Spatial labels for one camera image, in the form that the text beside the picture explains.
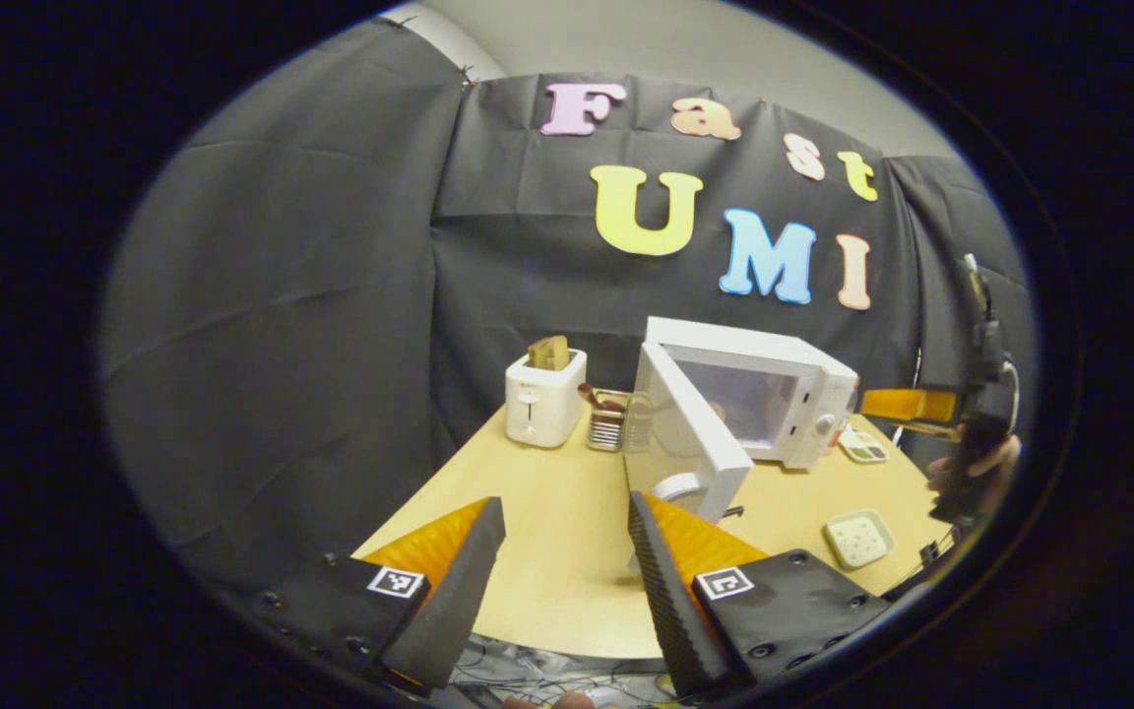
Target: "blue foam letter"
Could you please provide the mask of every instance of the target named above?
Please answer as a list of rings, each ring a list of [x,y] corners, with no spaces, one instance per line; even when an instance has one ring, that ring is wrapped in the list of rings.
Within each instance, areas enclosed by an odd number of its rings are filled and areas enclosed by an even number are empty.
[[[807,261],[816,233],[805,225],[790,221],[781,229],[773,245],[764,222],[751,210],[725,210],[725,220],[734,228],[734,251],[729,256],[728,273],[720,278],[720,290],[733,295],[747,295],[752,284],[750,271],[755,270],[755,286],[760,295],[769,295],[778,285],[778,297],[785,302],[811,302],[807,290]]]

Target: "human hand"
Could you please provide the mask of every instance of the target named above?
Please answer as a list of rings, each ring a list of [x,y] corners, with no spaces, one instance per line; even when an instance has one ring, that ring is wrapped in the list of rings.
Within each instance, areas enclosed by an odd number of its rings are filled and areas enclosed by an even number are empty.
[[[964,436],[965,427],[958,427],[958,432]],[[991,453],[987,454],[985,457],[979,458],[971,464],[967,474],[972,479],[987,473],[991,467],[999,466],[999,470],[995,472],[995,476],[987,488],[987,492],[982,493],[982,501],[980,503],[981,513],[989,513],[996,509],[996,505],[1000,503],[1000,497],[1004,497],[1004,491],[1009,486],[1013,464],[1017,463],[1018,455],[1021,454],[1022,441],[1018,437],[1010,436],[1004,444],[997,445],[996,448],[991,449]],[[930,481],[926,481],[926,488],[936,492],[942,492],[946,483],[948,483],[948,473],[951,471],[951,457],[940,458],[931,463],[930,467],[928,467],[930,471]]]
[[[501,709],[540,709],[540,707],[531,703],[531,701],[507,697],[501,704]],[[558,701],[555,701],[553,709],[598,709],[598,706],[594,706],[593,700],[587,695],[574,691],[570,694],[564,694]]]

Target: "wooden table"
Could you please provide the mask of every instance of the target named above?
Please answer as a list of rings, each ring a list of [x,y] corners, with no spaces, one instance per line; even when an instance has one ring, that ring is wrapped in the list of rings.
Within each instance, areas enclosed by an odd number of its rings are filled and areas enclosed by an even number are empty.
[[[586,408],[584,400],[581,406]],[[507,535],[476,633],[569,655],[661,656],[642,584],[627,571],[633,543],[623,455],[585,447],[586,413],[557,449],[516,444],[505,436],[503,421],[499,408],[353,556],[464,504],[498,496]],[[890,458],[863,466],[836,448],[807,472],[756,463],[734,498],[746,512],[722,520],[720,529],[769,554],[806,549],[881,593],[914,568],[919,548],[942,539],[948,525],[928,515],[933,493],[925,488],[925,475],[864,417],[855,416],[852,425],[882,441]],[[824,539],[824,522],[868,507],[890,527],[896,547],[882,559],[847,571]]]

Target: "foam letter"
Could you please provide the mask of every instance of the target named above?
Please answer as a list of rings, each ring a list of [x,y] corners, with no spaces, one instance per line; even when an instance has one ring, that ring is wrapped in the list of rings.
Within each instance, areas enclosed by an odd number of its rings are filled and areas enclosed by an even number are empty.
[[[818,160],[820,149],[813,141],[796,133],[788,133],[782,136],[782,140],[787,144],[787,160],[790,160],[790,167],[795,169],[796,174],[805,176],[807,179],[824,179],[824,164]]]
[[[869,310],[869,284],[864,279],[864,255],[869,254],[869,242],[840,234],[838,246],[843,247],[843,290],[838,292],[838,302],[850,310]]]
[[[662,229],[638,225],[638,185],[644,171],[625,166],[599,166],[589,171],[598,184],[598,234],[611,246],[629,254],[666,256],[689,243],[694,234],[694,193],[703,180],[682,174],[662,174],[659,182],[668,188],[668,223]]]
[[[549,124],[541,126],[545,135],[591,135],[594,126],[585,113],[601,121],[611,112],[612,99],[624,101],[629,95],[618,84],[550,84],[545,88],[555,95]],[[590,93],[601,95],[589,99]]]
[[[676,111],[671,116],[671,127],[688,135],[714,135],[717,138],[734,140],[743,134],[734,125],[734,117],[723,103],[710,99],[676,99],[671,102]]]
[[[861,197],[868,199],[869,202],[877,202],[878,191],[869,186],[873,168],[864,164],[864,158],[861,158],[861,154],[854,150],[846,150],[838,153],[838,159],[847,166],[847,184],[852,185],[852,189]]]
[[[811,302],[807,261],[811,260],[811,245],[816,240],[813,229],[790,221],[773,245],[764,222],[755,212],[725,210],[725,220],[734,228],[734,251],[729,256],[728,273],[720,278],[720,290],[747,295],[752,288],[750,269],[753,269],[760,295],[769,295],[780,277],[778,299],[799,304]]]

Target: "white toaster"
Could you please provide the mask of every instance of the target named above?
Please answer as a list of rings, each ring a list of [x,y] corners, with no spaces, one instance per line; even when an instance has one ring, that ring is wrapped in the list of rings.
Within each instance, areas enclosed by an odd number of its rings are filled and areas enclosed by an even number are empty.
[[[524,354],[505,370],[505,434],[519,444],[557,448],[584,413],[585,352],[567,349],[561,371],[527,366]]]

